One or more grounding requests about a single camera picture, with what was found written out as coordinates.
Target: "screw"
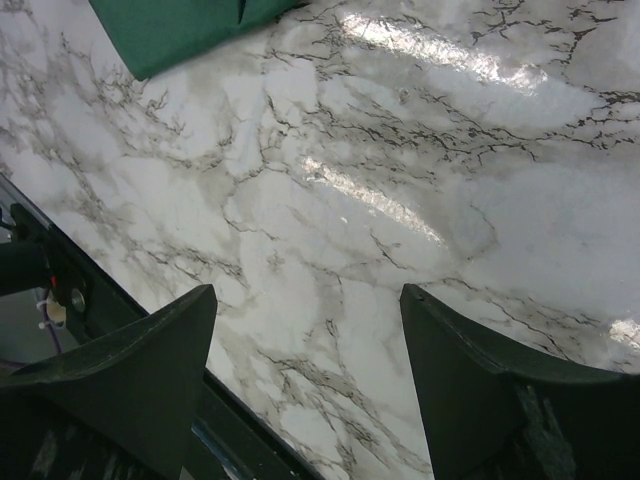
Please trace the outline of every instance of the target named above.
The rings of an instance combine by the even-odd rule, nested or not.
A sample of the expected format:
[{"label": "screw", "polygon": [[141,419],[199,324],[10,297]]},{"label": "screw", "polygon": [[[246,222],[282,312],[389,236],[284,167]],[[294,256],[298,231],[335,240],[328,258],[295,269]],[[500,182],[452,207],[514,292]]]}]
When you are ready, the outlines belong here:
[{"label": "screw", "polygon": [[71,290],[71,305],[76,309],[77,312],[84,312],[86,304],[84,303],[84,297],[82,293],[77,288]]}]

